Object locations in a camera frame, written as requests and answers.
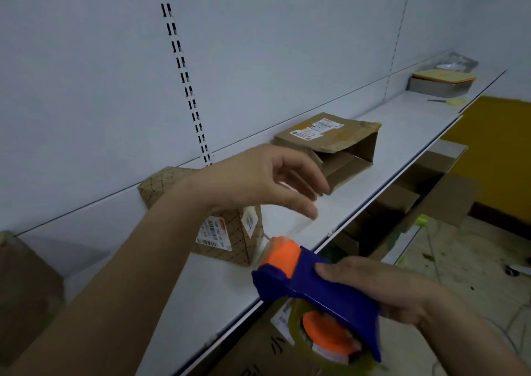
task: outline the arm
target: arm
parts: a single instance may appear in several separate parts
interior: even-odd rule
[[[157,201],[108,265],[18,358],[11,375],[134,375],[199,228],[211,213],[278,204],[316,218],[314,191],[327,189],[309,157],[272,145],[183,179]]]
[[[315,270],[380,302],[382,316],[416,326],[451,376],[531,374],[481,317],[441,284],[362,257]]]

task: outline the person's left hand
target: person's left hand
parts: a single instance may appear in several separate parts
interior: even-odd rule
[[[329,189],[324,175],[308,155],[269,144],[208,166],[191,175],[186,183],[186,187],[194,187],[210,212],[275,204],[311,219],[317,218],[313,204],[316,193]]]

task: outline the white label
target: white label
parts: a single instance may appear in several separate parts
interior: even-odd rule
[[[208,217],[201,225],[196,243],[232,251],[225,220],[219,217]]]
[[[253,232],[256,228],[257,223],[258,214],[256,213],[254,207],[247,207],[246,209],[244,209],[242,216],[242,224],[249,237],[253,236]]]
[[[289,333],[288,321],[289,315],[291,314],[291,309],[293,308],[294,300],[292,298],[288,299],[286,303],[275,313],[271,318],[271,323],[276,329],[283,335],[285,339],[289,341],[291,345],[295,345],[291,334]]]
[[[343,365],[348,365],[348,355],[338,354],[337,352],[328,351],[316,343],[312,345],[312,351],[316,354],[321,355],[323,358],[328,359],[332,362],[341,363]]]
[[[309,141],[311,139],[319,138],[324,133],[335,128],[341,128],[344,124],[336,123],[335,121],[329,120],[327,118],[316,121],[310,127],[307,127],[303,130],[291,131],[290,134],[293,134],[296,137],[305,139]]]

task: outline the dirty floor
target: dirty floor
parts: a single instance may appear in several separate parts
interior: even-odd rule
[[[531,366],[531,277],[503,271],[505,264],[526,265],[527,257],[530,240],[475,218],[459,228],[430,219],[397,265],[459,294]],[[388,369],[383,374],[445,374],[416,329],[383,319],[381,339]]]

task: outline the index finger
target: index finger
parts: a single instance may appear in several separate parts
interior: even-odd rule
[[[293,170],[317,193],[326,193],[330,187],[317,164],[304,152],[277,146],[274,150],[276,168]]]

